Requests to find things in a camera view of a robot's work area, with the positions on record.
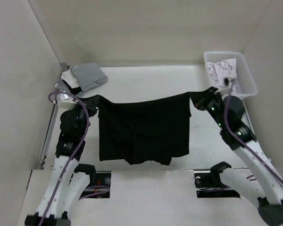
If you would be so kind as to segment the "black tank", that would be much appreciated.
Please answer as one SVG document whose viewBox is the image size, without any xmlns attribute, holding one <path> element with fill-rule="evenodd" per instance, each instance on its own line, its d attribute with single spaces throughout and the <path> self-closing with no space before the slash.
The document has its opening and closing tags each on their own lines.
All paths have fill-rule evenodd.
<svg viewBox="0 0 283 226">
<path fill-rule="evenodd" d="M 82 97 L 83 96 L 83 91 L 80 87 L 77 88 L 68 88 L 70 93 L 77 96 L 77 97 Z"/>
<path fill-rule="evenodd" d="M 138 103 L 113 103 L 101 95 L 84 99 L 92 113 L 98 112 L 100 161 L 169 165 L 172 158 L 188 155 L 190 104 L 199 107 L 214 92 L 210 88 Z"/>
</svg>

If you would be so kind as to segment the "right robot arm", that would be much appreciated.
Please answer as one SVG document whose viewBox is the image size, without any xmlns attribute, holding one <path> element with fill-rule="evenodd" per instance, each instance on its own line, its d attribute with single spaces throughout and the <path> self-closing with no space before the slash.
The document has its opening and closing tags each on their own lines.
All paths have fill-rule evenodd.
<svg viewBox="0 0 283 226">
<path fill-rule="evenodd" d="M 252 149 L 258 142 L 251 128 L 242 121 L 246 112 L 242 100 L 235 96 L 222 97 L 214 87 L 196 93 L 191 100 L 196 109 L 207 111 L 214 119 L 221 129 L 222 140 L 245 163 L 257 181 L 252 183 L 223 161 L 212 166 L 205 177 L 196 176 L 196 187 L 202 183 L 208 187 L 230 187 L 257 208 L 267 225 L 283 225 L 283 178 L 263 151 Z"/>
</svg>

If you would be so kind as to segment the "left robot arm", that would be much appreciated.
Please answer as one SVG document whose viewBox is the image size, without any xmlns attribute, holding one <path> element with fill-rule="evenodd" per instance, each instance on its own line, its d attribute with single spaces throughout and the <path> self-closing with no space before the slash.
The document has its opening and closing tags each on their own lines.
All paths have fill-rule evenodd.
<svg viewBox="0 0 283 226">
<path fill-rule="evenodd" d="M 26 226 L 69 226 L 71 207 L 86 187 L 96 184 L 94 167 L 79 162 L 89 118 L 96 113 L 97 107 L 79 104 L 62 113 L 50 182 L 35 213 L 26 216 Z"/>
</svg>

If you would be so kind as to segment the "folded black tank top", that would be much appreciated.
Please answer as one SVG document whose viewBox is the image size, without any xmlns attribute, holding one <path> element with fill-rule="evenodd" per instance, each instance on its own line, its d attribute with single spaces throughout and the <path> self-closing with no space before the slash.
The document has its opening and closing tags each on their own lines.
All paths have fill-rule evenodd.
<svg viewBox="0 0 283 226">
<path fill-rule="evenodd" d="M 70 93 L 77 96 L 77 97 L 82 97 L 83 96 L 83 91 L 80 87 L 77 88 L 68 88 Z"/>
</svg>

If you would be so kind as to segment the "bottom grey folded tank top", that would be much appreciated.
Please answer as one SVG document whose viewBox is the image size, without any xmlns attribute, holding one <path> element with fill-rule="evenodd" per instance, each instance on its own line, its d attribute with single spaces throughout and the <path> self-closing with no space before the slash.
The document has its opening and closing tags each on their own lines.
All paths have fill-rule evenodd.
<svg viewBox="0 0 283 226">
<path fill-rule="evenodd" d="M 64 90 L 66 92 L 70 92 L 68 88 L 70 88 L 65 81 L 63 80 L 58 80 L 56 85 L 55 85 L 56 89 L 59 89 L 59 90 Z"/>
</svg>

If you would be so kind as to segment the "white tank top in basket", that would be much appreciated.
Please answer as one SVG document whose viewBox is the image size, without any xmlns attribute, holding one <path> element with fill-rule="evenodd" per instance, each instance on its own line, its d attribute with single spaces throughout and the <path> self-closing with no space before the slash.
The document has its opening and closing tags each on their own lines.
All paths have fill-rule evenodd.
<svg viewBox="0 0 283 226">
<path fill-rule="evenodd" d="M 208 62 L 208 71 L 217 87 L 225 86 L 225 79 L 237 78 L 237 61 L 236 58 L 222 60 L 220 62 Z"/>
</svg>

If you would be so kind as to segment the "folded white tank top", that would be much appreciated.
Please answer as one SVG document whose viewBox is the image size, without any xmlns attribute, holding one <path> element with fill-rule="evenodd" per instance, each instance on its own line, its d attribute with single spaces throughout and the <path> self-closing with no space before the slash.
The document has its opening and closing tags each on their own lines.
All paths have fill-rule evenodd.
<svg viewBox="0 0 283 226">
<path fill-rule="evenodd" d="M 73 75 L 73 73 L 70 70 L 63 72 L 60 77 L 61 80 L 65 81 L 70 88 L 76 89 L 80 87 L 77 78 Z"/>
</svg>

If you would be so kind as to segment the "white plastic basket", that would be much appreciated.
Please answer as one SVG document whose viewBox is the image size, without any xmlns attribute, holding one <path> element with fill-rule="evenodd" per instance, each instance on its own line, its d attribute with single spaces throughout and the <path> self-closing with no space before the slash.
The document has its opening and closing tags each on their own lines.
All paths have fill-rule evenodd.
<svg viewBox="0 0 283 226">
<path fill-rule="evenodd" d="M 218 63 L 222 60 L 236 59 L 236 74 L 235 87 L 233 95 L 240 99 L 256 96 L 258 89 L 253 79 L 252 73 L 244 55 L 234 51 L 208 51 L 203 54 L 205 62 L 205 72 L 207 74 L 210 86 L 217 87 L 216 81 L 209 72 L 208 63 Z"/>
</svg>

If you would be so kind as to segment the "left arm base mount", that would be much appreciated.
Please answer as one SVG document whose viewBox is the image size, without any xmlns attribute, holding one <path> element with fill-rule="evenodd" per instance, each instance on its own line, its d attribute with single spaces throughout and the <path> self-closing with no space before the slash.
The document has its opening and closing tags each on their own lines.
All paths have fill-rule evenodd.
<svg viewBox="0 0 283 226">
<path fill-rule="evenodd" d="M 111 175 L 111 171 L 97 171 L 94 179 L 83 190 L 80 199 L 109 198 Z"/>
</svg>

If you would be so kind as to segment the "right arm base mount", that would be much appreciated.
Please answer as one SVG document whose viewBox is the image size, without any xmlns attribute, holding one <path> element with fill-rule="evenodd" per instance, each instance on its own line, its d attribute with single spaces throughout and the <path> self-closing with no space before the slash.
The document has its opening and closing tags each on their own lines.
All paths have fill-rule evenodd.
<svg viewBox="0 0 283 226">
<path fill-rule="evenodd" d="M 240 198 L 240 194 L 224 185 L 210 170 L 195 170 L 194 183 L 198 198 Z"/>
</svg>

